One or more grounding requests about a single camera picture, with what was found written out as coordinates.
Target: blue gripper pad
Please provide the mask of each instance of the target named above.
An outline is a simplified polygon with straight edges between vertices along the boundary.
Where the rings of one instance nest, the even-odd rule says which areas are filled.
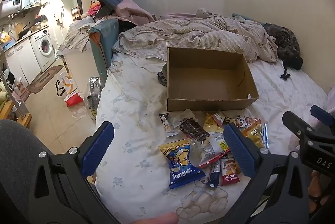
[[[247,177],[253,178],[256,175],[255,160],[230,125],[226,125],[224,127],[223,138],[240,166],[243,174]]]
[[[317,105],[311,107],[311,114],[326,126],[332,126],[334,123],[333,116]]]
[[[94,135],[86,138],[79,147],[78,162],[84,178],[94,174],[113,138],[113,124],[104,121]]]

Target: washing machine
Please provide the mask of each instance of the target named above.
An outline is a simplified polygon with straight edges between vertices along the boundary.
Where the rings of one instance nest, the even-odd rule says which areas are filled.
[[[45,28],[32,35],[30,42],[41,71],[46,71],[46,69],[48,69],[48,67],[56,60],[48,29]]]

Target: washing machine door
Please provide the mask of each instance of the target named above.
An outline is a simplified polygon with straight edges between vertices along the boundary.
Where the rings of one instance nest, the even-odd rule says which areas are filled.
[[[52,53],[52,44],[48,36],[40,40],[39,49],[43,56],[48,56]]]

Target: tiled floor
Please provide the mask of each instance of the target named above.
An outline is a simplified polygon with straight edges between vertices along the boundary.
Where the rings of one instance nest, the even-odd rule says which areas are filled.
[[[63,65],[61,60],[56,60],[51,66]],[[67,107],[64,102],[65,93],[58,97],[55,83],[57,73],[39,93],[32,93],[26,101],[26,106],[31,113],[29,129],[53,153],[61,154],[73,146],[81,143],[95,132],[95,121],[86,114],[83,103]]]

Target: open cardboard box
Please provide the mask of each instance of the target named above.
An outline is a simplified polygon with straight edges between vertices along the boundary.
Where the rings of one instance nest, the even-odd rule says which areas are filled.
[[[259,98],[243,54],[168,48],[167,69],[167,111],[241,110]]]

